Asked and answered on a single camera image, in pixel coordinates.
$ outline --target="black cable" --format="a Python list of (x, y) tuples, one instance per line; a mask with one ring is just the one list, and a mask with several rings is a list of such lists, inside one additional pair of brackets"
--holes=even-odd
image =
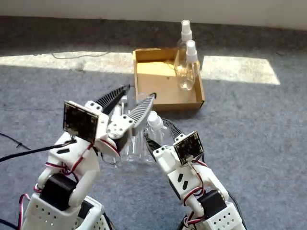
[(236, 201), (236, 199), (234, 198), (234, 196), (230, 192), (228, 192), (228, 194), (229, 194), (230, 198), (234, 201), (234, 204), (235, 204), (235, 206), (236, 206), (236, 208), (239, 212), (239, 215), (242, 219), (242, 224), (243, 224), (245, 230), (248, 230), (247, 227), (246, 227), (246, 224), (245, 224), (245, 221), (244, 221), (244, 218), (243, 218), (243, 215), (242, 215), (242, 212), (241, 212), (241, 209), (240, 209), (238, 202)]
[(0, 218), (0, 223), (6, 225), (8, 227), (11, 227), (12, 229), (15, 229), (15, 230), (18, 228), (17, 225), (14, 225), (14, 224), (12, 224), (12, 223), (10, 223), (6, 220), (3, 220), (1, 218)]
[(14, 153), (5, 157), (1, 157), (0, 158), (0, 162), (3, 161), (7, 161), (9, 159), (15, 158), (15, 157), (21, 157), (21, 156), (25, 156), (28, 154), (32, 154), (32, 153), (36, 153), (36, 152), (42, 152), (42, 151), (46, 151), (46, 150), (51, 150), (51, 149), (58, 149), (58, 148), (62, 148), (64, 146), (76, 143), (76, 140), (69, 140), (66, 141), (64, 144), (59, 144), (59, 145), (52, 145), (52, 146), (48, 146), (48, 147), (44, 147), (44, 148), (40, 148), (40, 149), (34, 149), (34, 150), (30, 150), (30, 151), (26, 151), (26, 152), (18, 152), (18, 153)]
[(14, 141), (16, 144), (18, 144), (18, 145), (16, 146), (16, 148), (18, 148), (19, 146), (22, 146), (22, 147), (24, 147), (26, 150), (31, 150), (30, 148), (28, 148), (28, 147), (27, 147), (26, 145), (24, 145), (23, 143), (21, 143), (21, 142), (15, 140), (14, 138), (12, 138), (12, 137), (10, 137), (10, 136), (4, 134), (4, 133), (0, 133), (0, 136), (3, 136), (3, 137), (5, 137), (5, 138), (8, 138), (8, 139)]

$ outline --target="white spray cap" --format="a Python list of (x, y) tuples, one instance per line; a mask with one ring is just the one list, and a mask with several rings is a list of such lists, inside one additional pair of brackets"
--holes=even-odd
[(126, 104), (127, 102), (128, 102), (128, 97), (127, 97), (127, 95), (122, 96), (121, 99), (120, 99), (120, 103)]
[(155, 111), (150, 111), (147, 122), (154, 131), (163, 128), (163, 121)]
[(196, 50), (196, 45), (193, 40), (187, 41), (187, 62), (193, 63), (197, 62), (198, 57), (197, 57), (197, 50)]
[(184, 42), (192, 40), (192, 31), (189, 20), (181, 21), (181, 40)]

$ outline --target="open cardboard box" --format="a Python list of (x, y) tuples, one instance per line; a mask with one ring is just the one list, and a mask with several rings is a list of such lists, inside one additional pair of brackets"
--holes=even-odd
[(201, 76), (195, 80), (192, 90), (178, 87), (174, 71), (176, 48), (137, 49), (133, 51), (136, 98), (139, 93), (157, 93), (153, 109), (174, 111), (200, 109), (205, 101)]

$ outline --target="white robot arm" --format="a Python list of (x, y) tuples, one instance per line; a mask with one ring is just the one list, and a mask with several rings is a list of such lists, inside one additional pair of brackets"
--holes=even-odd
[(203, 148), (197, 132), (183, 134), (164, 119), (175, 143), (160, 146), (145, 134), (147, 147), (168, 176), (178, 198), (189, 207), (181, 230), (245, 230), (229, 194), (207, 165), (198, 160)]
[(130, 114), (109, 124), (109, 114), (130, 86), (111, 91), (83, 107), (65, 102), (64, 134), (56, 144), (75, 143), (49, 152), (25, 213), (22, 230), (111, 230), (103, 206), (87, 196), (99, 176), (98, 151), (120, 158), (120, 151), (142, 128), (155, 94), (138, 104)]

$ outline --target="plastic bottle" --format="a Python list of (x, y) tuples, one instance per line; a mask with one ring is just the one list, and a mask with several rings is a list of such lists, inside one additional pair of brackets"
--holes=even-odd
[(196, 45), (193, 40), (187, 41), (186, 67), (178, 73), (178, 84), (183, 90), (191, 90), (194, 86), (195, 79), (200, 74), (200, 63), (197, 57)]
[(164, 126), (161, 117), (155, 111), (149, 113), (147, 124), (149, 138), (161, 146), (167, 144), (166, 141), (167, 137), (170, 136), (170, 131)]
[(142, 138), (141, 134), (138, 133), (135, 137), (132, 137), (130, 144), (126, 148), (125, 160), (138, 161), (141, 158), (140, 145), (142, 145)]
[(181, 39), (177, 43), (178, 51), (174, 62), (174, 69), (177, 76), (180, 75), (180, 72), (186, 66), (186, 51), (187, 51), (186, 43), (189, 40), (192, 40), (190, 21), (183, 20), (181, 22)]

